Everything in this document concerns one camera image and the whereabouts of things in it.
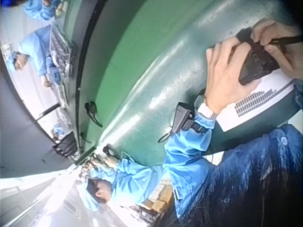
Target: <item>white paper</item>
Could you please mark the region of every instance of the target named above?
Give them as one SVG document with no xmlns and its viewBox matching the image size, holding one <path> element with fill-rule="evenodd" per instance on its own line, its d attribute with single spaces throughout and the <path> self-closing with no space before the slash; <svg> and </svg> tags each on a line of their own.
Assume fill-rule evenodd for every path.
<svg viewBox="0 0 303 227">
<path fill-rule="evenodd" d="M 218 115 L 223 131 L 228 131 L 265 111 L 294 88 L 293 81 L 281 69 L 262 78 L 258 87 L 245 99 L 228 105 Z"/>
</svg>

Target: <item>workstation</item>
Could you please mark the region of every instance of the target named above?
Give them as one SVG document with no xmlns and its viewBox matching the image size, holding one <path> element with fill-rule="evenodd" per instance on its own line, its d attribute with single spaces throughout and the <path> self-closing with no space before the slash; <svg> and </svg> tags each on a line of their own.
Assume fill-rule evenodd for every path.
<svg viewBox="0 0 303 227">
<path fill-rule="evenodd" d="M 283 6 L 272 1 L 265 3 L 267 7 L 258 1 L 237 1 L 236 9 L 233 4 L 225 6 L 216 1 L 180 4 L 167 1 L 161 6 L 166 7 L 162 11 L 156 2 L 147 1 L 142 6 L 136 2 L 141 1 L 127 6 L 115 1 L 96 5 L 99 16 L 90 21 L 93 24 L 95 20 L 95 25 L 91 25 L 91 30 L 84 25 L 90 38 L 86 36 L 84 46 L 75 45 L 77 54 L 67 96 L 77 140 L 84 152 L 110 144 L 118 154 L 124 151 L 137 162 L 153 166 L 164 160 L 164 143 L 157 141 L 170 131 L 178 102 L 193 105 L 206 86 L 203 52 L 242 28 L 252 26 L 259 18 L 274 15 L 283 20 L 285 15 L 281 13 Z M 86 9 L 85 5 L 73 4 L 81 11 Z M 220 9 L 222 13 L 209 22 Z M 69 10 L 64 20 L 58 21 L 76 43 L 78 29 L 83 36 L 84 32 L 71 19 L 76 18 L 77 10 L 73 7 Z M 213 27 L 222 29 L 213 31 Z M 81 53 L 85 53 L 83 62 L 78 62 Z M 233 148 L 286 122 L 299 110 L 292 98 L 293 92 L 227 132 L 216 124 L 208 154 Z M 86 114 L 84 105 L 90 101 L 96 103 L 102 128 Z M 80 138 L 82 132 L 90 143 Z"/>
</svg>

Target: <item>worker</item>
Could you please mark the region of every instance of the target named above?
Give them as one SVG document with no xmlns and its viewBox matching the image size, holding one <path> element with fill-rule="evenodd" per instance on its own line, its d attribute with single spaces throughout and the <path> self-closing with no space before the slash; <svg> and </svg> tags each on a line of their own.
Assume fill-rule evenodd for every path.
<svg viewBox="0 0 303 227">
<path fill-rule="evenodd" d="M 286 54 L 269 45 L 273 38 L 300 34 L 295 27 L 266 20 L 254 27 L 251 37 L 294 79 L 295 100 L 302 107 L 302 43 L 286 45 Z M 166 143 L 163 167 L 173 184 L 175 218 L 169 213 L 159 226 L 302 225 L 303 137 L 295 127 L 283 125 L 226 151 L 218 166 L 201 157 L 210 144 L 215 117 L 228 104 L 249 95 L 260 82 L 242 86 L 238 80 L 250 50 L 248 43 L 231 37 L 206 51 L 205 99 L 195 115 L 195 122 L 206 132 L 181 130 Z"/>
<path fill-rule="evenodd" d="M 42 27 L 29 34 L 19 44 L 19 51 L 13 52 L 7 60 L 7 66 L 11 72 L 23 70 L 27 62 L 32 61 L 43 86 L 51 87 L 52 85 L 46 74 L 50 75 L 52 82 L 56 84 L 60 82 L 60 73 L 50 54 L 51 29 L 51 25 Z"/>
<path fill-rule="evenodd" d="M 61 0 L 1 0 L 1 6 L 14 7 L 24 4 L 24 11 L 32 18 L 48 21 L 55 14 L 59 15 L 66 11 L 67 2 L 61 3 Z"/>
<path fill-rule="evenodd" d="M 93 163 L 96 167 L 90 178 L 78 189 L 84 205 L 92 211 L 109 201 L 125 207 L 144 202 L 165 173 L 162 166 L 142 166 L 129 159 L 107 157 L 106 165 Z"/>
</svg>

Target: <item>finger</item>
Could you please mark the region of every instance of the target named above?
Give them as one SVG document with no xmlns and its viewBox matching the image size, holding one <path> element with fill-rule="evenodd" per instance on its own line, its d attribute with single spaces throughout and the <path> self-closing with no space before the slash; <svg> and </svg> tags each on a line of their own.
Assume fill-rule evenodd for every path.
<svg viewBox="0 0 303 227">
<path fill-rule="evenodd" d="M 216 46 L 214 47 L 214 52 L 213 52 L 212 60 L 210 62 L 210 67 L 217 64 L 220 55 L 220 49 L 221 49 L 221 43 L 217 43 Z"/>
<path fill-rule="evenodd" d="M 239 76 L 240 70 L 244 64 L 244 61 L 251 50 L 251 46 L 248 43 L 241 43 L 235 50 L 235 53 L 232 56 L 231 62 L 228 67 L 233 68 L 236 72 L 235 76 Z"/>
<path fill-rule="evenodd" d="M 281 69 L 292 70 L 290 62 L 277 46 L 266 45 L 264 49 L 278 62 Z"/>
<path fill-rule="evenodd" d="M 253 41 L 256 43 L 260 40 L 261 34 L 263 32 L 263 30 L 268 27 L 271 26 L 272 24 L 274 24 L 275 21 L 274 20 L 266 20 L 264 22 L 261 23 L 257 23 L 252 30 L 252 33 L 250 35 L 250 37 L 253 39 Z"/>
<path fill-rule="evenodd" d="M 273 23 L 271 26 L 268 26 L 263 30 L 260 36 L 260 44 L 262 46 L 267 45 L 274 38 L 280 38 L 277 23 Z"/>
<path fill-rule="evenodd" d="M 212 56 L 213 56 L 213 50 L 211 48 L 206 50 L 206 61 L 207 61 L 207 66 L 209 67 L 210 62 L 212 60 Z"/>
<path fill-rule="evenodd" d="M 227 65 L 227 61 L 231 54 L 232 48 L 239 44 L 240 41 L 235 36 L 223 41 L 221 44 L 221 51 L 218 61 L 222 64 Z"/>
</svg>

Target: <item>green workbench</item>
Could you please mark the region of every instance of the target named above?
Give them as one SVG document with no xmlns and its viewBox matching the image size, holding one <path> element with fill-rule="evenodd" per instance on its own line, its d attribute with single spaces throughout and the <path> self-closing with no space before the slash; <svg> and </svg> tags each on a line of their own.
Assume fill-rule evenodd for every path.
<svg viewBox="0 0 303 227">
<path fill-rule="evenodd" d="M 76 87 L 77 130 L 91 141 L 80 141 L 84 151 L 111 144 L 142 164 L 162 164 L 164 144 L 157 140 L 170 130 L 177 103 L 193 104 L 206 85 L 205 50 L 263 17 L 283 19 L 282 13 L 274 0 L 107 1 Z M 232 148 L 285 122 L 298 110 L 292 95 L 226 133 L 217 125 L 209 152 Z M 97 104 L 102 129 L 86 115 L 88 101 Z"/>
</svg>

